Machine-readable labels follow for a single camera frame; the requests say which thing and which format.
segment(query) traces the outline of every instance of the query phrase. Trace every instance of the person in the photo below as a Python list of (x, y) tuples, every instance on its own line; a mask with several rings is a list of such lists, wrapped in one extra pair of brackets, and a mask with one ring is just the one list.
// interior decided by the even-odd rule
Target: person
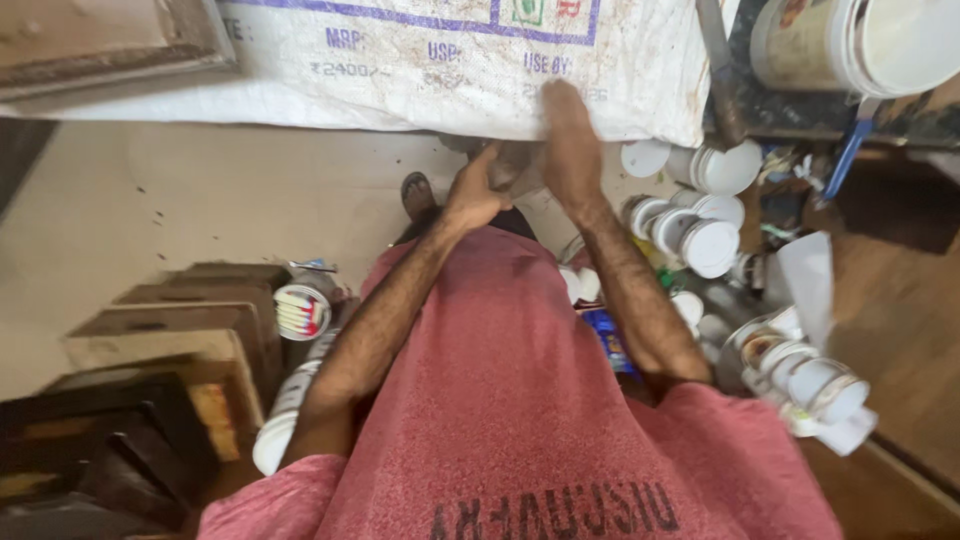
[[(542, 99), (544, 181), (659, 404), (624, 398), (554, 257), (489, 189), (491, 145), (442, 209), (425, 179), (405, 183), (407, 208), (429, 225), (375, 265), (281, 469), (208, 507), (201, 538), (841, 537), (773, 408), (709, 385), (601, 191), (577, 90), (548, 83)], [(357, 434), (356, 407), (373, 395)]]

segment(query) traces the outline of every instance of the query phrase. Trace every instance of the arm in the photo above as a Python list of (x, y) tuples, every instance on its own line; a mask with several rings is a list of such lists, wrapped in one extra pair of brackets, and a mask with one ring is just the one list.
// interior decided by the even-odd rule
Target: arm
[(488, 146), (457, 174), (440, 218), (341, 331), (307, 390), (281, 468), (308, 455), (350, 455), (354, 407), (387, 376), (447, 256), (465, 234), (512, 207), (487, 185), (487, 164), (498, 147)]
[(700, 347), (600, 189), (600, 141), (576, 88), (549, 83), (543, 101), (550, 128), (544, 181), (583, 236), (631, 361), (655, 396), (680, 380), (710, 382)]

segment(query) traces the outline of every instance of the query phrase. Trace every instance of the pink t-shirt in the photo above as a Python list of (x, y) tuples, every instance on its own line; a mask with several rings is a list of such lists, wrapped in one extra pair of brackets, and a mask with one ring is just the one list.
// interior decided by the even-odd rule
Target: pink t-shirt
[[(410, 245), (385, 253), (379, 282)], [(624, 399), (553, 256), (485, 227), (450, 255), (349, 460), (212, 504), (211, 538), (840, 538), (774, 410), (697, 383)]]

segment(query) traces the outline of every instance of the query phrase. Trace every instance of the green logo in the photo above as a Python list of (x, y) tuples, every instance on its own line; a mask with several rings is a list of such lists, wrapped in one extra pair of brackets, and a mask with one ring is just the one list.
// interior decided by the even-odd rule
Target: green logo
[(543, 0), (514, 0), (514, 21), (534, 26), (543, 24)]

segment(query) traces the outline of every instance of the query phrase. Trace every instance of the tiled floor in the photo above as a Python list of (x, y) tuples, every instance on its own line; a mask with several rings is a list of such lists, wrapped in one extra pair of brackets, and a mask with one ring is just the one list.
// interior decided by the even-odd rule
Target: tiled floor
[[(420, 170), (444, 197), (466, 158), (432, 135), (65, 123), (0, 222), (0, 399), (69, 364), (59, 338), (133, 284), (196, 260), (324, 257), (354, 288), (407, 224)], [(605, 146), (604, 189), (668, 195)], [(516, 201), (554, 252), (576, 234), (548, 192)]]

